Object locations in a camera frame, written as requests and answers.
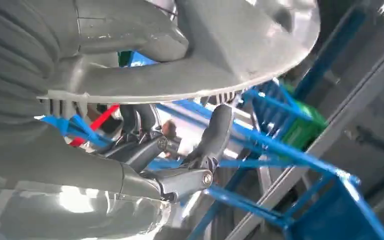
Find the red bar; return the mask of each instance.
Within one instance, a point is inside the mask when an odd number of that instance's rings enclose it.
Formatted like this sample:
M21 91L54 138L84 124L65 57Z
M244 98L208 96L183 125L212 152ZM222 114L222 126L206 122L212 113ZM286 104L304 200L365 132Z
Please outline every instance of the red bar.
M90 128L95 131L97 130L117 109L119 109L119 104L114 104L110 108L108 108L105 112L103 112L95 121L90 124ZM81 137L76 137L70 145L73 147L80 147L85 142L85 140Z

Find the blue metal frame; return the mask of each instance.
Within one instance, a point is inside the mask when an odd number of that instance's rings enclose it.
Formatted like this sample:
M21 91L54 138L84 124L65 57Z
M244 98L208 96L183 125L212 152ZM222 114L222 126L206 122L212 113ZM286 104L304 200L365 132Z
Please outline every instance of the blue metal frame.
M177 101L176 105L184 109L209 119L211 111L201 105L187 101ZM186 121L200 126L206 126L190 116L171 109L164 105L158 106L160 109L170 114L182 118ZM223 167L239 167L236 174L226 185L225 189L217 186L211 186L205 191L217 201L209 208L202 218L201 222L195 227L189 235L188 240L197 239L205 230L207 225L214 219L217 213L222 209L220 202L241 208L252 212L257 216L265 218L272 224L283 229L285 237L291 240L354 240L365 238L368 240L384 240L384 227L376 219L370 207L359 195L356 186L360 180L349 173L338 169L330 164L324 163L319 159L305 154L293 147L273 139L273 136L261 134L256 130L250 130L237 123L232 126L234 132L247 138L248 145L253 145L253 151L256 151L253 159L245 161L222 160L220 165ZM260 155L278 154L278 158L269 157L267 163L257 162ZM303 194L298 201L288 209L284 214L265 209L255 203L244 199L243 197L229 191L233 191L245 175L244 168L257 168L261 166L278 167L280 165L306 166L322 174L322 178L314 184L308 192ZM320 189L325 188L327 183L333 183L333 187L327 191L313 206L305 211L301 217L294 216L298 210L301 210L311 196Z
M210 207L188 239L197 239L222 209L221 203L225 203L265 218L275 226L283 229L287 240L384 240L384 227L356 190L356 185L360 182L357 177L278 141L282 137L282 133L286 132L290 124L293 123L293 118L307 119L308 117L297 111L292 98L279 84L266 84L262 88L267 94L262 95L252 89L245 93L244 97L252 100L254 109L257 107L259 111L262 111L259 113L262 113L260 116L263 119L260 120L263 121L259 122L266 129L269 123L273 123L274 127L261 133L233 122L233 130L246 139L243 140L233 136L233 140L243 144L245 148L250 149L252 152L244 161L223 160L220 162L220 167L238 168L238 170L227 183L225 189L212 185L204 191L217 201ZM174 103L186 110L198 113L206 119L211 117L212 112L210 110L194 102L182 100ZM159 104L158 108L196 125L207 126L206 123L197 121L165 105ZM111 142L111 140L96 134L77 115L70 120L53 116L44 117L42 120L59 128L63 135L82 137L99 146L105 146ZM261 155L266 155L268 160L257 160ZM175 168L179 164L179 161L167 162L156 159L148 168ZM248 168L259 168L261 166L306 166L320 172L322 178L284 214L281 214L265 209L242 196L230 192L234 191L237 184L245 176ZM295 216L313 194L330 182L333 183L331 189L327 190L302 216Z

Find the metal fitting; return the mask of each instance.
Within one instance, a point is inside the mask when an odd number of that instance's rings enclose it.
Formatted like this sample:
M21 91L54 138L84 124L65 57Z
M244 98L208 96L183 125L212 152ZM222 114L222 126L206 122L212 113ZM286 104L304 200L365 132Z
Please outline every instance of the metal fitting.
M202 182L205 185L210 185L212 181L213 181L213 175L209 173L204 174L204 176L202 177Z
M169 141L167 140L167 138L162 137L160 140L158 140L158 148L161 151L165 151L167 149L168 143L169 143Z

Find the metal bracket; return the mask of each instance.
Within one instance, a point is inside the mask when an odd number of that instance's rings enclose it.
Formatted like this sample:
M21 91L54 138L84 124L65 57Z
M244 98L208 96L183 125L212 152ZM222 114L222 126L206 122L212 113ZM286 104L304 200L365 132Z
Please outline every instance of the metal bracket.
M158 183L162 198L170 202L204 190L213 182L213 174L207 169L173 168L145 172L142 176Z

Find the green container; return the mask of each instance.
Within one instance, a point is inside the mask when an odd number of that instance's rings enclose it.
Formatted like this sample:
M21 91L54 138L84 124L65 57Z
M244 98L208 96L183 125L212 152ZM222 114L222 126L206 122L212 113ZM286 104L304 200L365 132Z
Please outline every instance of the green container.
M312 106L295 100L299 109L312 118L312 121L297 117L282 142L289 146L306 151L307 148L327 127L326 119Z

